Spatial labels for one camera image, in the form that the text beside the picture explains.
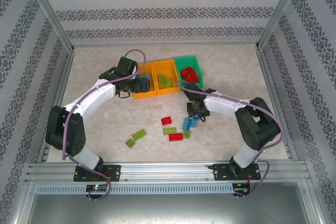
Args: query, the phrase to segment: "plastic bin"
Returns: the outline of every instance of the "plastic bin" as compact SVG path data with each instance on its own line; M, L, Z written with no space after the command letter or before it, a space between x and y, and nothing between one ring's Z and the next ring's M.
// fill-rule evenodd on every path
M153 63L149 62L146 63L144 69L140 72L140 78L145 77L145 73L149 73L149 81L151 82L151 88L146 93L134 93L134 98L145 98L145 97L153 97L157 95L158 93L158 84L157 84L157 77L155 74L155 70L153 67Z
M179 92L180 88L176 86L177 80L179 80L179 74L177 73L176 70L176 65L174 60L162 60L162 61L156 61L153 62L153 67L154 67L154 72L156 75L156 89L157 89L157 94L168 94L168 93L174 93L174 92ZM172 78L173 83L171 88L166 88L165 85L159 87L159 84L157 82L157 78L159 77L160 74L165 75L165 79L167 78Z
M198 64L197 58L195 55L193 56L187 56L187 57L181 57L181 58L175 58L174 59L176 64L176 70L179 75L179 79L183 80L181 78L181 71L183 69L186 69L187 67L191 67L196 71L196 74L198 76L198 83L196 85L201 89L203 87L203 74L201 71L201 68Z

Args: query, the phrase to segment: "red lego brick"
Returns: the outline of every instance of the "red lego brick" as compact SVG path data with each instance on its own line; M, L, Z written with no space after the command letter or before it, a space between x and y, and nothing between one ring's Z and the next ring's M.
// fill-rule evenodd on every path
M169 134L169 142L182 141L182 140L183 140L182 133Z
M191 71L191 78L193 79L193 82L198 83L198 76L195 72L195 70Z
M181 77L186 78L189 75L189 71L187 69L184 69L181 71Z
M186 80L187 82L191 82L193 78L191 76L187 76L186 78L184 78L184 80Z
M162 125L167 125L167 124L171 124L172 123L172 119L170 118L170 116L161 119L161 123Z
M186 70L188 70L188 73L191 73L191 71L194 71L192 67L187 67Z

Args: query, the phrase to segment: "cable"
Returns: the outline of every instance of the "cable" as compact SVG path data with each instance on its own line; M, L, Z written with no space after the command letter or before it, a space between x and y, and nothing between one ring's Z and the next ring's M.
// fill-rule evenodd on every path
M69 159L71 161L73 161L74 163L78 164L79 166L81 166L82 168L92 172L92 173L95 173L99 176L102 176L103 178L105 178L107 180L107 184L109 185L109 189L106 191L105 194L103 194L100 198L98 199L95 199L95 201L97 200L100 200L104 197L106 197L107 194L109 194L110 190L111 190L111 181L110 179L102 174L102 173L99 173L93 169L90 169L89 167L86 167L84 165L81 165L78 161L76 161L73 157L69 156L69 155L66 155L66 143L67 143L67 133L68 133L68 126L69 126L69 121L70 121L70 118L71 118L71 115L73 114L73 112L75 111L75 109L78 107L78 105L81 104L81 102L86 98L88 97L90 94L92 94L93 92L95 92L97 89L101 88L101 87L104 87L105 85L108 85L108 84L112 84L112 83L115 83L117 81L123 81L123 80L127 80L127 79L130 79L132 78L133 76L135 76L137 73L140 73L142 71L142 69L144 68L145 64L146 64L146 55L143 51L141 51L140 49L131 49L129 50L125 55L124 57L127 57L128 54L130 54L131 52L140 52L143 56L143 63L142 63L142 66L140 69L138 69L135 73L129 75L129 76L126 76L126 77L122 77L122 78L118 78L118 79L115 79L115 80L112 80L112 81L107 81L107 82L104 82L103 84L99 85L96 89L93 88L91 90L89 90L87 93L85 93L77 102L76 104L72 107L72 109L69 111L69 114L67 115L67 118L65 120L65 124L64 124L64 132L63 132L63 146L62 146L62 159L65 160L67 157L69 157Z
M243 197L244 199L248 196L250 196L251 194L253 194L260 186L261 184L263 183L263 181L265 180L267 174L268 174L268 171L269 171L269 162L267 160L256 160L266 149L269 149L271 147L274 147L276 145L278 145L283 139L284 139L284 133L285 133L285 129L283 127L283 125L280 123L280 121L270 112L268 112L267 110L259 107L259 106L256 106L254 104L250 104L248 102L244 102L242 100L238 100L238 99L235 99L235 98L232 98L232 97L227 97L226 95L223 95L221 94L220 96L218 96L218 94L209 94L209 93L205 93L205 92L200 92L200 91L195 91L195 90L191 90L191 89L186 89L184 87L182 87L179 83L180 82L187 82L187 81L177 81L176 82L176 85L182 89L182 90L185 90L185 91L188 91L188 92L191 92L191 93L195 93L195 94L202 94L202 95L206 95L206 96L210 96L210 97L217 97L217 98L223 98L223 99L227 99L227 100L230 100L230 101L233 101L233 102L237 102L237 103L241 103L241 104L244 104L246 106L250 106L254 109L257 109L257 110L260 110L261 112L264 112L265 114L267 114L268 116L270 116L275 122L276 124L278 125L279 129L280 129L280 138L278 141L276 141L275 143L273 144L270 144L270 145L267 145L266 147L263 147L261 148L261 150L257 153L257 155L254 157L254 161L255 162L264 162L267 164L267 169L266 169L266 172L264 174L264 176L261 178L260 182L258 183L258 185L253 189L253 191L251 191L248 195L246 195L245 197Z

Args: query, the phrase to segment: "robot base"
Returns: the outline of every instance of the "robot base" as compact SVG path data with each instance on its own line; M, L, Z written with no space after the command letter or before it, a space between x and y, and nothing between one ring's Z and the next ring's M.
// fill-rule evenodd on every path
M250 180L261 180L258 164L251 164L238 177L236 177L230 170L229 163L227 164L213 164L208 167L213 170L215 180L246 180L250 175Z

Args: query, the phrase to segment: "orange bin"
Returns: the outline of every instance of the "orange bin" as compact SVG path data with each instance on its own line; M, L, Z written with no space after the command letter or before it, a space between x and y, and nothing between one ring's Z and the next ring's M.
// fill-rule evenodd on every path
M157 94L169 94L169 93L175 93L175 92L180 91L180 88L176 86L176 82L180 78L178 77L179 74L177 73L176 64L174 60L156 61L156 62L153 62L153 67L154 67L155 75L156 75L156 82L154 84L156 85L156 89L158 90ZM162 87L159 87L158 77L161 74L164 74L165 81L167 78L173 79L171 88L166 88L165 85Z
M144 78L145 73L149 73L149 81L151 83L151 88L148 92L146 93L134 93L134 98L139 99L139 98L145 98L145 97L153 97L157 95L158 93L158 84L157 84L157 77L155 74L155 70L153 67L153 63L146 63L145 67L143 70L140 72L140 77Z
M152 97L159 94L169 94L174 92L179 92L180 88L176 86L177 80L180 78L178 77L178 73L176 70L176 64L174 60L162 60L156 62L148 62L146 63L144 69L140 72L140 77L144 78L145 73L149 73L149 79L151 82L151 88L146 93L134 93L134 98L145 98L145 97ZM159 83L157 79L160 74L165 75L165 80L167 78L172 78L173 83L171 88L166 88L165 85L159 87Z

